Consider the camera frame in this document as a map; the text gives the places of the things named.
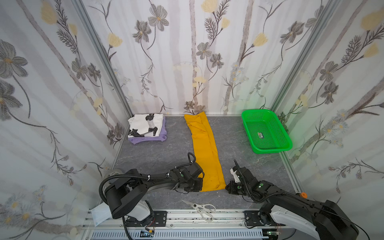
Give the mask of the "yellow t-shirt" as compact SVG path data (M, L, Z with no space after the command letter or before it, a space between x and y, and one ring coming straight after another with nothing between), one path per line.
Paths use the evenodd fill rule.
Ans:
M203 169L203 192L223 190L226 187L222 166L219 160L215 137L204 112L197 115L184 115L192 135L196 162Z

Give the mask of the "green plastic basket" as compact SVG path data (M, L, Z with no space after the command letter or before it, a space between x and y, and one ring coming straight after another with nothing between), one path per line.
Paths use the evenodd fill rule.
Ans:
M241 117L254 153L275 154L292 149L292 140L274 112L267 109L245 110ZM260 139L258 133L263 133L265 138Z

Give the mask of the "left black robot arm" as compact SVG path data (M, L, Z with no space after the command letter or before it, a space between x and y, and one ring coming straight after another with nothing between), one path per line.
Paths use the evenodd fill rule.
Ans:
M148 192L158 189L182 189L186 194L202 191L205 173L194 154L188 153L188 160L187 164L176 166L166 173L145 175L137 169L131 169L102 180L99 185L100 198L109 206L113 219L122 219L129 240L132 236L128 232L128 218L133 218L140 227L155 222L155 212L150 203L143 200Z

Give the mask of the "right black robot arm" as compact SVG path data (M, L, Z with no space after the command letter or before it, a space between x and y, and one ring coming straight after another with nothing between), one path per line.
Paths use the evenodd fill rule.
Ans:
M262 204L259 220L262 225L283 224L306 233L317 240L355 240L359 230L332 201L318 202L291 194L268 181L258 181L250 170L235 166L234 180L226 186L232 195L249 197Z

